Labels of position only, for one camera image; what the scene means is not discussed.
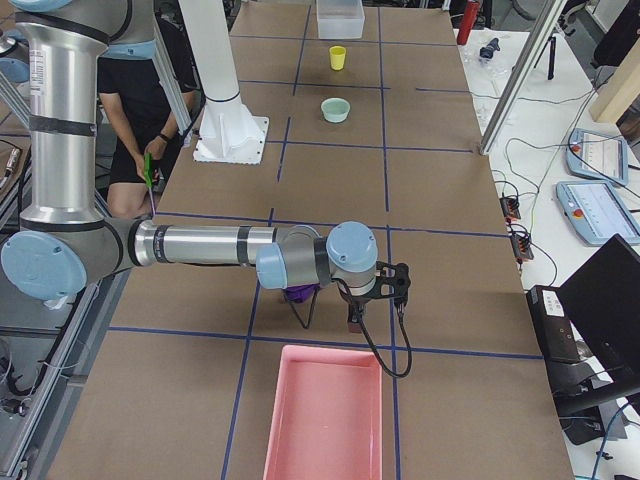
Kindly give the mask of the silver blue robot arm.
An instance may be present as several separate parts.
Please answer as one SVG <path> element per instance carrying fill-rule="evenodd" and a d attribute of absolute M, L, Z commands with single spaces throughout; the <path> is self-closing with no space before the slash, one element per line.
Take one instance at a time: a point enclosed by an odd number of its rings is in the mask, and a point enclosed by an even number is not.
<path fill-rule="evenodd" d="M 94 205 L 97 61 L 151 58 L 160 34 L 149 1 L 18 1 L 29 44 L 32 200 L 1 250 L 7 279 L 54 300 L 136 266 L 254 267 L 266 289 L 336 283 L 352 330 L 382 282 L 371 230 L 350 221 L 327 236 L 300 225 L 157 225 L 109 219 Z"/>

